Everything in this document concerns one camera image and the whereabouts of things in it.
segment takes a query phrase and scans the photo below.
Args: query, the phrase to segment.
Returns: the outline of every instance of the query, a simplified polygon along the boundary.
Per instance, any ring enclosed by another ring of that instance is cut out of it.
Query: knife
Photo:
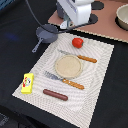
[[[63,53],[63,54],[66,54],[66,55],[69,55],[69,54],[70,54],[70,55],[75,55],[75,54],[72,54],[72,53],[69,53],[69,52],[66,52],[66,51],[62,51],[62,50],[59,50],[59,49],[58,49],[58,51],[61,52],[61,53]],[[86,57],[86,56],[78,55],[77,57],[78,57],[79,59],[86,60],[86,61],[90,61],[90,62],[93,62],[93,63],[96,63],[96,62],[97,62],[96,59],[89,58],[89,57]]]
[[[83,86],[83,85],[77,84],[77,83],[72,82],[72,81],[69,81],[69,80],[67,80],[67,79],[61,79],[61,78],[57,77],[56,75],[54,75],[54,74],[52,74],[52,73],[50,73],[50,72],[45,71],[45,72],[44,72],[44,75],[45,75],[47,78],[50,78],[50,79],[53,79],[53,80],[60,80],[60,81],[62,81],[63,83],[68,84],[68,85],[71,85],[71,86],[76,87],[76,88],[78,88],[78,89],[81,89],[81,90],[84,89],[84,86]]]

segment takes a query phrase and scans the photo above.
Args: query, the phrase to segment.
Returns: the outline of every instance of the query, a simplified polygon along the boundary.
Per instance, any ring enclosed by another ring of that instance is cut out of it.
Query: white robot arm
[[[64,10],[64,22],[61,29],[70,27],[71,21],[75,26],[88,23],[91,14],[91,3],[94,0],[58,0]]]

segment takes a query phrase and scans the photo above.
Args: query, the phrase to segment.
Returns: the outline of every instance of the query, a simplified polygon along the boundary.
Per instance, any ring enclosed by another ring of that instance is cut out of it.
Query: table
[[[56,10],[56,0],[31,0],[30,5],[42,24],[46,24]],[[37,27],[39,25],[24,0],[16,0],[0,12],[0,105],[51,128],[76,128],[12,96],[23,75],[31,70],[49,46],[41,44],[36,53],[31,52],[38,42]],[[90,128],[128,127],[128,44],[77,31],[70,33],[114,45]]]

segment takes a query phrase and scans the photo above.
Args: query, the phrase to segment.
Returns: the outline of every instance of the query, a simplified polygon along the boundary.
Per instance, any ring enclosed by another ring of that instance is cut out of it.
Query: butter package
[[[23,79],[23,84],[21,89],[22,94],[32,93],[33,79],[34,79],[33,73],[24,74],[24,79]]]

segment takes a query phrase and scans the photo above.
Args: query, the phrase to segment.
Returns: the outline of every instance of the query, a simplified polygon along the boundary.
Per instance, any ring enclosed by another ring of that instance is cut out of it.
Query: wooden knife handle
[[[90,61],[90,62],[93,62],[93,63],[96,63],[96,62],[97,62],[96,59],[89,58],[89,57],[86,57],[86,56],[78,55],[77,57],[78,57],[79,59],[86,60],[86,61]]]
[[[77,84],[77,83],[72,82],[72,81],[69,81],[67,79],[63,79],[63,83],[68,84],[68,85],[71,85],[71,86],[76,87],[76,88],[79,88],[79,89],[84,89],[84,86],[83,85]]]

